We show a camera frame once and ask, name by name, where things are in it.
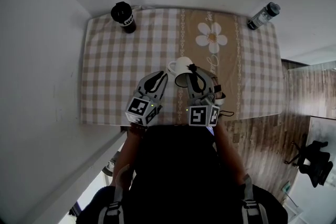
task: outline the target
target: mug handle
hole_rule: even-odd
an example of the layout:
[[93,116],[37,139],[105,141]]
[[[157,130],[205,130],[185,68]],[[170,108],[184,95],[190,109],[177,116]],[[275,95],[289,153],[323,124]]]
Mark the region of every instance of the mug handle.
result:
[[176,64],[176,61],[171,61],[168,65],[167,65],[167,69],[170,71],[171,74],[173,74],[174,76],[176,75],[176,72],[171,68],[171,64],[174,63]]

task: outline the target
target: white mug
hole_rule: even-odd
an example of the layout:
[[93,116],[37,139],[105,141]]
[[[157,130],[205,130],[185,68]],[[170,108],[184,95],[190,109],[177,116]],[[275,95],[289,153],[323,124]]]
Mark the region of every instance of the white mug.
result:
[[171,61],[167,65],[167,69],[171,74],[175,76],[175,84],[182,88],[187,88],[187,74],[192,74],[188,66],[192,65],[193,62],[188,57],[179,57],[176,61]]

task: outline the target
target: black tumbler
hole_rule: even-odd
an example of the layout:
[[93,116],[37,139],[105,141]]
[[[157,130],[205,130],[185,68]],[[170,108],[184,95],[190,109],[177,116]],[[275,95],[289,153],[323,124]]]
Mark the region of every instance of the black tumbler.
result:
[[132,14],[132,8],[125,2],[116,3],[111,10],[111,16],[121,28],[128,34],[133,33],[136,30],[136,24]]

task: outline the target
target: white flower print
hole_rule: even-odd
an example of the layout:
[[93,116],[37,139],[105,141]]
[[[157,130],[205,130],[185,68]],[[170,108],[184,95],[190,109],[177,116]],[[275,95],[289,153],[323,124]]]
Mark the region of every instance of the white flower print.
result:
[[211,29],[206,23],[199,23],[198,29],[203,35],[196,37],[196,43],[200,46],[209,45],[209,51],[212,54],[219,52],[220,45],[227,44],[227,37],[220,35],[222,28],[218,23],[211,24]]

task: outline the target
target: black chair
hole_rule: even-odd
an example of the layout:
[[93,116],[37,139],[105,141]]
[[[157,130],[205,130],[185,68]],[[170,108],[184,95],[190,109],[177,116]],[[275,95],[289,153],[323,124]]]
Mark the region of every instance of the black chair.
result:
[[[302,148],[294,141],[292,144],[298,149],[299,154],[290,162],[285,161],[285,164],[290,164],[298,159],[297,164],[293,164],[293,166],[299,166],[300,172],[310,177],[314,188],[316,188],[318,184],[323,186],[333,167],[332,162],[329,161],[330,153],[320,151],[322,147],[328,146],[328,142],[313,141],[311,145],[307,147],[303,146]],[[306,159],[310,162],[309,165],[304,164]]]

